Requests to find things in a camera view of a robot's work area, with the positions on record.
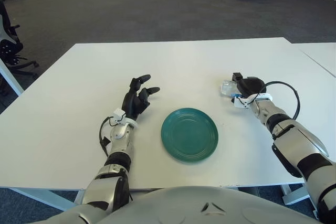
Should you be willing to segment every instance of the table leg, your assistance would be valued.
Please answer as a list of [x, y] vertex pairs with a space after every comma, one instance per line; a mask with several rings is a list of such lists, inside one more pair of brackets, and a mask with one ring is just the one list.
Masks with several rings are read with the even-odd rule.
[[289, 185], [281, 185], [281, 190], [283, 192], [282, 199], [285, 205], [292, 205], [296, 202], [309, 198], [309, 194], [305, 186], [292, 191]]
[[84, 196], [85, 190], [79, 190], [75, 198], [75, 204], [80, 205]]
[[21, 95], [23, 93], [23, 88], [20, 86], [2, 60], [0, 60], [0, 74], [5, 78], [5, 80], [17, 95]]
[[66, 211], [77, 204], [70, 200], [64, 199], [53, 192], [46, 189], [31, 189], [31, 188], [10, 188], [19, 194], [25, 195], [29, 198], [42, 202], [46, 205], [55, 207], [59, 210]]

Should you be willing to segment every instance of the chair base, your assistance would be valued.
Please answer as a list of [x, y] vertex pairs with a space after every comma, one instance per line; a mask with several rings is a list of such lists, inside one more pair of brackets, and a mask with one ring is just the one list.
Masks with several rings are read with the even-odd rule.
[[10, 70], [11, 73], [13, 74], [21, 74], [22, 76], [32, 76], [34, 80], [38, 78], [38, 74], [34, 72], [29, 72], [29, 71], [22, 71], [20, 69], [28, 67], [30, 65], [34, 65], [35, 68], [39, 66], [39, 64], [36, 61], [30, 61], [24, 64], [20, 65], [14, 65], [14, 66], [8, 66], [8, 69]]

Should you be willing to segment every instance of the black cable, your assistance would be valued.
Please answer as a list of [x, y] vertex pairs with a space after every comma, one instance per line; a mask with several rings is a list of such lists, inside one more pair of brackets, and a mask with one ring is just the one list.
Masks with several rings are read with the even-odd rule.
[[114, 126], [118, 125], [117, 123], [114, 124], [114, 125], [112, 125], [112, 124], [111, 124], [111, 118], [113, 118], [113, 117], [112, 117], [112, 116], [109, 116], [109, 124], [110, 124], [110, 126], [111, 126], [111, 127], [114, 127]]
[[300, 107], [301, 107], [301, 105], [300, 105], [299, 94], [298, 94], [298, 92], [297, 92], [291, 85], [289, 85], [288, 83], [285, 83], [285, 82], [283, 82], [283, 81], [271, 81], [271, 82], [267, 82], [267, 83], [260, 89], [259, 93], [252, 99], [252, 101], [250, 101], [250, 102], [248, 103], [248, 105], [254, 102], [254, 100], [258, 97], [258, 95], [262, 92], [262, 90], [263, 90], [265, 87], [270, 86], [270, 85], [273, 85], [273, 84], [283, 84], [283, 85], [286, 85], [286, 86], [290, 87], [290, 88], [293, 90], [293, 92], [294, 92], [294, 94], [295, 94], [295, 97], [296, 97], [296, 100], [298, 101], [298, 105], [297, 105], [297, 107], [296, 107], [296, 111], [295, 111], [295, 114], [294, 114], [294, 116], [293, 116], [293, 119], [296, 120], [296, 118], [298, 118], [298, 115], [299, 115], [299, 113], [300, 113]]
[[241, 101], [240, 97], [237, 97], [237, 98], [240, 101], [240, 103], [245, 106], [245, 104]]
[[107, 122], [107, 121], [109, 121], [109, 124], [110, 124], [110, 126], [111, 127], [114, 127], [114, 126], [116, 126], [117, 124], [115, 124], [115, 125], [111, 125], [111, 118], [113, 118], [112, 116], [108, 116], [107, 118], [105, 118], [104, 120], [103, 120], [103, 122], [101, 123], [101, 125], [100, 125], [100, 129], [99, 129], [99, 143], [103, 143], [103, 138], [101, 137], [101, 130], [103, 129], [103, 127], [104, 127], [104, 124]]
[[121, 119], [117, 120], [117, 122], [121, 122], [125, 115], [126, 115], [126, 113], [124, 113], [124, 115], [122, 115]]

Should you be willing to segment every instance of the silver arm casing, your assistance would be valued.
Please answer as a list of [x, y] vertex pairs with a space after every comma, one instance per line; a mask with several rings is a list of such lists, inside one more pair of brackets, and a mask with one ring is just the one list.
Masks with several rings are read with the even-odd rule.
[[35, 224], [94, 224], [108, 216], [108, 213], [91, 205], [75, 206], [59, 215], [47, 220], [34, 222]]
[[271, 132], [273, 151], [293, 176], [303, 177], [320, 220], [328, 222], [336, 209], [336, 164], [323, 143], [269, 100], [251, 104], [255, 116]]
[[108, 159], [86, 189], [82, 204], [113, 212], [128, 203], [128, 172], [133, 158], [132, 131], [128, 124], [118, 124], [113, 128]]

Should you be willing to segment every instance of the small transparent object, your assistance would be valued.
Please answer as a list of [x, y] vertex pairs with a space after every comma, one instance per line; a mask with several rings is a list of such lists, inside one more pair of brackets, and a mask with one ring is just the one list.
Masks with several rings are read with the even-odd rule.
[[238, 93], [237, 83], [235, 81], [224, 80], [220, 90], [223, 95], [226, 95], [227, 97], [232, 97], [234, 96], [234, 94]]

